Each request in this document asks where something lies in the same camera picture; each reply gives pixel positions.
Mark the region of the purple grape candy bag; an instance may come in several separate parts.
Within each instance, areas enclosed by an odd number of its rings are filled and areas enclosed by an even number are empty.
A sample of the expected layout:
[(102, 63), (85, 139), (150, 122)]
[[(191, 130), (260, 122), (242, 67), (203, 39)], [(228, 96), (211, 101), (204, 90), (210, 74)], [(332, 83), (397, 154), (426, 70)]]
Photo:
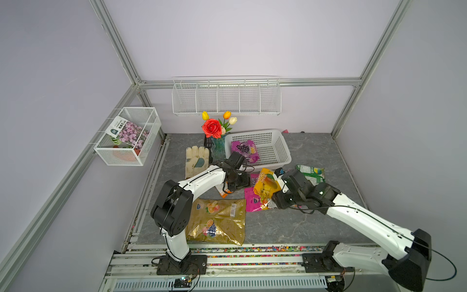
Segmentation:
[(238, 152), (244, 156), (245, 161), (248, 164), (255, 164), (260, 160), (259, 151), (256, 144), (252, 140), (247, 141), (233, 141), (231, 143), (231, 150), (233, 152)]

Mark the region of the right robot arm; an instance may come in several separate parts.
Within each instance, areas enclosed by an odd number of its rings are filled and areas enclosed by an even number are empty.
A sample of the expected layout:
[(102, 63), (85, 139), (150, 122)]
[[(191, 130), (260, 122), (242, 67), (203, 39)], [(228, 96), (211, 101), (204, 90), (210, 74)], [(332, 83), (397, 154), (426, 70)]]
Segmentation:
[(363, 269), (389, 276), (410, 291), (423, 291), (432, 259), (431, 236), (427, 232), (410, 231), (384, 220), (337, 188), (325, 182), (315, 186), (298, 172), (281, 176), (278, 184), (281, 190), (272, 196), (278, 208), (306, 206), (345, 223), (377, 244), (369, 248), (331, 240), (320, 254), (304, 256), (308, 271)]

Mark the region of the yellow orange candy bag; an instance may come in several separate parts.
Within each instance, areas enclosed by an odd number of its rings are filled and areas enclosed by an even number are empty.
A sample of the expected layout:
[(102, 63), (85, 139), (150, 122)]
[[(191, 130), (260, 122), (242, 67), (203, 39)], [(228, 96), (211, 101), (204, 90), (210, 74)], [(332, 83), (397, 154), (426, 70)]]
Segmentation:
[(263, 168), (254, 186), (254, 194), (259, 196), (260, 203), (264, 207), (268, 206), (275, 193), (282, 190), (274, 175), (272, 170)]

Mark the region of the white plastic basket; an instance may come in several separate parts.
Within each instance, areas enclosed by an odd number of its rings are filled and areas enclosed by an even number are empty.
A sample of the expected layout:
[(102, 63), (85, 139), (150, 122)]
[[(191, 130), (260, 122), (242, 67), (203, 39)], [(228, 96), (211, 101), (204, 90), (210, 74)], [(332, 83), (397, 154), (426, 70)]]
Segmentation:
[(253, 141), (259, 152), (259, 160), (256, 163), (248, 163), (254, 168), (254, 172), (262, 169), (276, 170), (292, 161), (291, 153), (279, 130), (260, 130), (242, 133), (231, 133), (225, 137), (226, 157), (232, 153), (233, 142)]

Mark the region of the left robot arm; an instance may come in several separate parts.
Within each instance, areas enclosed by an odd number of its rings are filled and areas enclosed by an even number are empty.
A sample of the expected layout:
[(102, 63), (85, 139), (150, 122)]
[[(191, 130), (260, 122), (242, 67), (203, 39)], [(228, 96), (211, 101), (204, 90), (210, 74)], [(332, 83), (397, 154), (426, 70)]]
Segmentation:
[(235, 184), (239, 177), (247, 175), (244, 167), (212, 165), (193, 178), (163, 184), (150, 215), (165, 239), (169, 258), (176, 263), (189, 261), (185, 229), (195, 200), (217, 185)]

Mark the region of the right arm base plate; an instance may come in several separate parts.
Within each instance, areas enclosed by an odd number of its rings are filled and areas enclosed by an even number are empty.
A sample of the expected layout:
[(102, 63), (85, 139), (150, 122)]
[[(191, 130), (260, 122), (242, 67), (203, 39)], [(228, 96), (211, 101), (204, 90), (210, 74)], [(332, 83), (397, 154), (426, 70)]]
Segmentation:
[(330, 255), (308, 253), (302, 255), (302, 266), (306, 273), (339, 273), (354, 272), (353, 267), (340, 266)]

